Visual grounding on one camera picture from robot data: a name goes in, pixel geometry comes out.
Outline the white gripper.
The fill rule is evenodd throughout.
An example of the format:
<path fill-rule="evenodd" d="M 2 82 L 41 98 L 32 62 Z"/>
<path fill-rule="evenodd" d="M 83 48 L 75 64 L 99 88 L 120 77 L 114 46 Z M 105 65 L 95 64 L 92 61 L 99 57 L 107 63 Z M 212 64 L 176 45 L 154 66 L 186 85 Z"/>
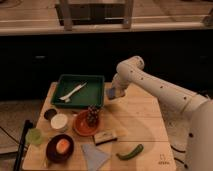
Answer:
<path fill-rule="evenodd" d="M 115 96 L 121 98 L 125 96 L 125 90 L 128 88 L 129 82 L 123 79 L 118 73 L 112 79 L 112 88 L 115 90 Z"/>

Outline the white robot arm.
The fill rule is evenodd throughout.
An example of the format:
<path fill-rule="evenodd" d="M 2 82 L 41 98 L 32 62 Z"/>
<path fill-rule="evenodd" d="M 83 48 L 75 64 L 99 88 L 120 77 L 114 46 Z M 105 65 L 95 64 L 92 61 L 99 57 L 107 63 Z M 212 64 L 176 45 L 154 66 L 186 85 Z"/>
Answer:
<path fill-rule="evenodd" d="M 143 71 L 140 56 L 119 62 L 112 87 L 119 97 L 133 83 L 190 119 L 184 171 L 213 171 L 213 99 Z"/>

